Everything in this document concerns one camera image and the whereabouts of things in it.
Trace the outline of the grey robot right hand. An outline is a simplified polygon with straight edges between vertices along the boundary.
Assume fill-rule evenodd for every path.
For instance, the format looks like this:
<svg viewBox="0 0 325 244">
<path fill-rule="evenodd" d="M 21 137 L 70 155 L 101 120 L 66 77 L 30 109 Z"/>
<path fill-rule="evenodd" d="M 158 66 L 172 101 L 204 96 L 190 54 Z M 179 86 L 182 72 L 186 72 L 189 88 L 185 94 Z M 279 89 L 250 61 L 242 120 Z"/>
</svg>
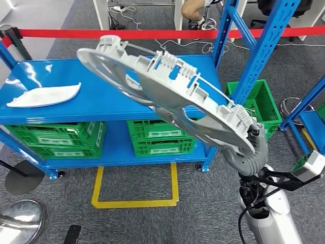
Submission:
<svg viewBox="0 0 325 244">
<path fill-rule="evenodd" d="M 257 123 L 256 127 L 250 128 L 248 140 L 255 149 L 253 155 L 244 157 L 237 154 L 233 149 L 225 147 L 222 149 L 222 153 L 228 165 L 241 175 L 256 175 L 268 161 L 268 147 L 264 126 Z"/>
</svg>

